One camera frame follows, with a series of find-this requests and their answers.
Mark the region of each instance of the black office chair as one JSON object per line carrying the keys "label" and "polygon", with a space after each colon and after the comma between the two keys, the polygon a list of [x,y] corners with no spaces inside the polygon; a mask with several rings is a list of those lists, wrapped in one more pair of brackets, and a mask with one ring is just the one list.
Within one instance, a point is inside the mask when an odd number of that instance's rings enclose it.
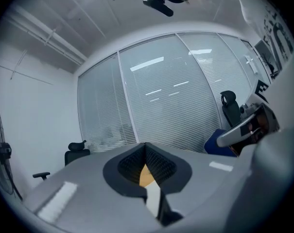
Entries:
{"label": "black office chair", "polygon": [[[83,141],[81,143],[70,143],[68,146],[68,149],[70,151],[67,151],[65,153],[65,166],[68,165],[70,162],[73,162],[76,159],[79,159],[84,156],[90,155],[89,150],[85,150],[85,143],[86,141]],[[46,176],[50,175],[49,172],[44,173],[36,173],[32,177],[34,178],[42,178],[43,180],[46,180]]]}
{"label": "black office chair", "polygon": [[224,115],[231,127],[241,120],[241,112],[238,103],[235,101],[236,95],[233,91],[223,91],[220,93],[223,103]]}

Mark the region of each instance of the ceiling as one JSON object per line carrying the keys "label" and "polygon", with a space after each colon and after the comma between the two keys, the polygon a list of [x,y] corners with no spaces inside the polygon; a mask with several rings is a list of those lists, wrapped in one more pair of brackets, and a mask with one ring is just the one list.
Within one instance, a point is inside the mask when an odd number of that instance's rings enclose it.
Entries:
{"label": "ceiling", "polygon": [[[142,0],[16,0],[15,4],[55,30],[86,57],[92,54],[98,44],[111,40],[117,35],[116,32],[137,30],[142,25],[147,27],[185,20],[212,21],[235,28],[245,24],[238,0],[190,0],[182,4],[167,2],[174,10],[173,17],[166,17],[143,5]],[[27,49],[42,61],[72,73],[78,67],[7,20],[0,23],[0,30],[0,35],[10,44]]]}

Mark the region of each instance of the glass partition wall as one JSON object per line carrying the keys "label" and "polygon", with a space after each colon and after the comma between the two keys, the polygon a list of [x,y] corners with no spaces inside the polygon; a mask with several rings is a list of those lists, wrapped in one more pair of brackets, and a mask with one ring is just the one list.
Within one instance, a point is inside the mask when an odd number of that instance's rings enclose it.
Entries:
{"label": "glass partition wall", "polygon": [[245,61],[253,57],[248,52],[235,37],[179,33],[113,54],[79,77],[86,146],[100,152],[155,142],[205,152],[213,132],[229,128],[220,92],[233,91],[241,106],[253,80],[267,82],[264,66],[254,69]]}

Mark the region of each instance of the standing fan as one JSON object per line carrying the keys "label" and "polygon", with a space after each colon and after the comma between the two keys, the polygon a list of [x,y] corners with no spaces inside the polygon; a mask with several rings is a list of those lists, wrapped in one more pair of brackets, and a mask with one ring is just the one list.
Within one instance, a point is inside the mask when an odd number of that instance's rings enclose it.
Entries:
{"label": "standing fan", "polygon": [[3,126],[0,116],[0,187],[10,195],[15,191],[18,197],[22,200],[22,197],[13,182],[13,176],[9,162],[11,153],[12,149],[4,139]]}

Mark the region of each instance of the chair armrest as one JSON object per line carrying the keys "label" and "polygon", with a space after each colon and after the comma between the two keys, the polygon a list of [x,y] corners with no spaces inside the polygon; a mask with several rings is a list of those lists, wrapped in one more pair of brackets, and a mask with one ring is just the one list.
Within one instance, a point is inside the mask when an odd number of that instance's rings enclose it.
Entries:
{"label": "chair armrest", "polygon": [[42,178],[43,180],[46,180],[46,176],[50,175],[49,172],[45,172],[45,173],[36,173],[34,174],[32,177],[34,178]]}

